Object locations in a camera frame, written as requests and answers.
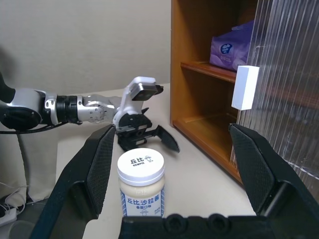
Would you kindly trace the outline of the white door handle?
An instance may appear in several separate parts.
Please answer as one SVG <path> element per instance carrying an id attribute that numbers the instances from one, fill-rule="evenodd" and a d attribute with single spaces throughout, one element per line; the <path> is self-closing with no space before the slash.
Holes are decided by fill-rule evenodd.
<path id="1" fill-rule="evenodd" d="M 238 66 L 231 106 L 244 111 L 252 108 L 258 80 L 259 67 Z"/>

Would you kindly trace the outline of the ribbed clear sliding door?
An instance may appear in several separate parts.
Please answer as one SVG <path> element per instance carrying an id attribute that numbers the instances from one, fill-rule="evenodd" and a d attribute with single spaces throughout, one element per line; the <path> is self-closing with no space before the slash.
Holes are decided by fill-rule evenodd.
<path id="1" fill-rule="evenodd" d="M 301 7 L 301 0 L 258 0 L 247 65 L 260 69 L 252 108 L 240 111 L 237 118 L 240 125 L 264 136 L 281 157 L 289 121 L 285 87 L 291 82 L 289 67 L 302 19 Z"/>
<path id="2" fill-rule="evenodd" d="M 319 201 L 319 0 L 301 0 L 302 19 L 291 57 L 282 157 Z"/>

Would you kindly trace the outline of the beige hanging cloth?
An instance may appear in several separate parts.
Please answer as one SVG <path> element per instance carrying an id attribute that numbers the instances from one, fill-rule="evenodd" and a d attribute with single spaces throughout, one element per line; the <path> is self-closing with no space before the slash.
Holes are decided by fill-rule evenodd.
<path id="1" fill-rule="evenodd" d="M 12 206 L 50 196 L 56 180 L 57 132 L 0 134 L 0 199 Z"/>

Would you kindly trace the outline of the white-lidded salad dressing jar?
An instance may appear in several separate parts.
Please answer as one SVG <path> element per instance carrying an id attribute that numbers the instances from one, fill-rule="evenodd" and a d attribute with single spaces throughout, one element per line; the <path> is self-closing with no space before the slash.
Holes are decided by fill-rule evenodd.
<path id="1" fill-rule="evenodd" d="M 149 148 L 125 152 L 117 162 L 123 216 L 163 217 L 164 157 Z"/>

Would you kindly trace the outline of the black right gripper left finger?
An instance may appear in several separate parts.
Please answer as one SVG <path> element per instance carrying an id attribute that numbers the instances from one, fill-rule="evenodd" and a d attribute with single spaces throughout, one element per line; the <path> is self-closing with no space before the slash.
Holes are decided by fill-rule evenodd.
<path id="1" fill-rule="evenodd" d="M 102 212 L 115 127 L 93 132 L 62 170 L 29 239 L 82 239 Z"/>

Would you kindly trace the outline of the white power strip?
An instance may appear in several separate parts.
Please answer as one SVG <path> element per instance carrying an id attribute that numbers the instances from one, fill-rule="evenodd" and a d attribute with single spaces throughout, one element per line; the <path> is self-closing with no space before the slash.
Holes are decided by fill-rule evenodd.
<path id="1" fill-rule="evenodd" d="M 16 208 L 9 209 L 0 217 L 0 227 L 15 222 L 17 219 Z"/>

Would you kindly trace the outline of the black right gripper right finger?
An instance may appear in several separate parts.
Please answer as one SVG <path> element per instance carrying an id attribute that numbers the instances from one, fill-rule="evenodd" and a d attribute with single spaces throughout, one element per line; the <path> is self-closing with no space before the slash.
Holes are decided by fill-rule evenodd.
<path id="1" fill-rule="evenodd" d="M 319 239 L 319 203 L 256 131 L 229 125 L 238 171 L 258 217 L 257 238 Z"/>

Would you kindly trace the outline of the purple tissue pack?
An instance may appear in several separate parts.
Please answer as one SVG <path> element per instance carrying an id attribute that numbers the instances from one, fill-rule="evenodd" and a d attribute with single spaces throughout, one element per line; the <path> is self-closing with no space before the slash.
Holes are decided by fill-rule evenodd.
<path id="1" fill-rule="evenodd" d="M 246 65 L 251 44 L 254 21 L 235 26 L 228 33 L 215 36 L 211 41 L 209 63 L 236 71 Z"/>

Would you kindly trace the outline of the wooden cabinet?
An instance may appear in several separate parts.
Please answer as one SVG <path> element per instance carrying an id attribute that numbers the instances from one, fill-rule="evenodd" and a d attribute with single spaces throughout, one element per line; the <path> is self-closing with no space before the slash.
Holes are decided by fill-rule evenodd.
<path id="1" fill-rule="evenodd" d="M 171 0 L 170 123 L 240 181 L 228 126 L 236 74 L 209 63 L 211 40 L 254 19 L 258 0 Z"/>

